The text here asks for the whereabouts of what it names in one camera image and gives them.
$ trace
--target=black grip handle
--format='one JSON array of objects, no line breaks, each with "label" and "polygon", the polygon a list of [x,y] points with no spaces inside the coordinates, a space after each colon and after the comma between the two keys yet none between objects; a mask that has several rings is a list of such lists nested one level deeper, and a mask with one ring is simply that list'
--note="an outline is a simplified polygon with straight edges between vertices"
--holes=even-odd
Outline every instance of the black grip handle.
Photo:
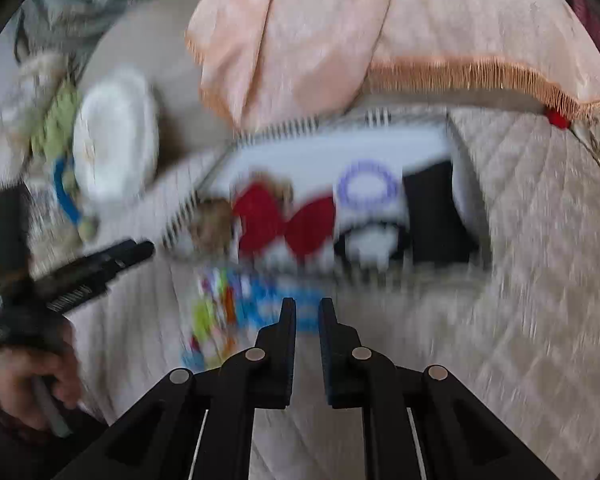
[{"label": "black grip handle", "polygon": [[62,354],[65,342],[62,327],[66,319],[46,308],[9,307],[0,309],[0,348],[25,346]]}]

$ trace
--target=blue teething ring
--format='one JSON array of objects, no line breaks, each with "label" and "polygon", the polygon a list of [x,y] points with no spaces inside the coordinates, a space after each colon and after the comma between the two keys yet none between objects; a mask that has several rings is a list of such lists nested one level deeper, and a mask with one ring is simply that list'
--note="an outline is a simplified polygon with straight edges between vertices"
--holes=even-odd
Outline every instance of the blue teething ring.
[{"label": "blue teething ring", "polygon": [[[352,198],[349,195],[349,185],[351,181],[361,173],[371,173],[380,177],[386,188],[381,196],[372,198]],[[351,166],[338,183],[338,200],[341,205],[350,209],[373,209],[378,206],[392,202],[398,196],[400,185],[389,170],[373,160],[360,160]]]},{"label": "blue teething ring", "polygon": [[78,225],[80,223],[80,218],[82,215],[78,208],[75,206],[74,201],[71,200],[71,197],[64,190],[64,186],[62,185],[62,174],[64,173],[64,168],[66,167],[66,159],[64,156],[60,156],[56,159],[56,167],[54,169],[54,185],[56,188],[56,197],[58,199],[58,203],[60,207],[66,215],[71,220],[71,223],[74,225]]}]

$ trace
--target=white bowl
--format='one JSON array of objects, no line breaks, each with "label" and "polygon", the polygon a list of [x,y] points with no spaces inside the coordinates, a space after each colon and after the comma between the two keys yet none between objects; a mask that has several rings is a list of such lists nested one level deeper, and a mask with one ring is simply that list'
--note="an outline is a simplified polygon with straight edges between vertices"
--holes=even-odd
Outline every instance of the white bowl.
[{"label": "white bowl", "polygon": [[143,75],[120,69],[85,95],[74,127],[75,178],[90,201],[129,202],[155,176],[157,105]]}]

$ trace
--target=blanket fringe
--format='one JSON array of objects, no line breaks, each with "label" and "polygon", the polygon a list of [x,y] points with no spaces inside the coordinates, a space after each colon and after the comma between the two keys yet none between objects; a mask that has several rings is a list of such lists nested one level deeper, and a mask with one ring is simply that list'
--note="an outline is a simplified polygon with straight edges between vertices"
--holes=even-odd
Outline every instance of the blanket fringe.
[{"label": "blanket fringe", "polygon": [[193,56],[194,61],[198,65],[202,65],[204,63],[204,61],[205,61],[205,55],[196,46],[196,42],[190,36],[190,32],[188,32],[188,31],[185,32],[185,34],[184,34],[184,41],[185,41],[185,44],[187,45],[187,50]]},{"label": "blanket fringe", "polygon": [[234,139],[236,134],[240,130],[238,126],[234,122],[234,118],[229,111],[229,108],[226,107],[222,98],[220,98],[214,92],[209,92],[207,90],[203,90],[202,88],[198,89],[198,94],[200,95],[200,102],[209,108],[213,113],[215,113],[218,117],[225,120],[234,130]]},{"label": "blanket fringe", "polygon": [[600,100],[581,103],[548,81],[538,70],[498,58],[479,60],[399,60],[372,64],[363,90],[377,92],[442,92],[447,90],[507,89],[538,99],[569,119],[600,115]]}]

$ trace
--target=quilted bedspread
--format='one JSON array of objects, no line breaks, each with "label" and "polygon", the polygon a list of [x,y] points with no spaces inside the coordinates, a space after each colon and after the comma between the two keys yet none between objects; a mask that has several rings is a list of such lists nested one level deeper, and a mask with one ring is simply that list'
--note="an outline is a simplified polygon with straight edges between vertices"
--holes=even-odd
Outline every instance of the quilted bedspread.
[{"label": "quilted bedspread", "polygon": [[[451,111],[484,193],[493,269],[400,293],[333,291],[341,322],[396,364],[449,368],[563,480],[600,471],[600,168],[542,116]],[[101,232],[158,242],[215,153],[189,159]],[[112,422],[180,365],[190,269],[158,254],[72,315],[90,405]],[[359,410],[324,399],[316,336],[296,343],[284,412],[258,410],[251,478],[363,479]]]}]

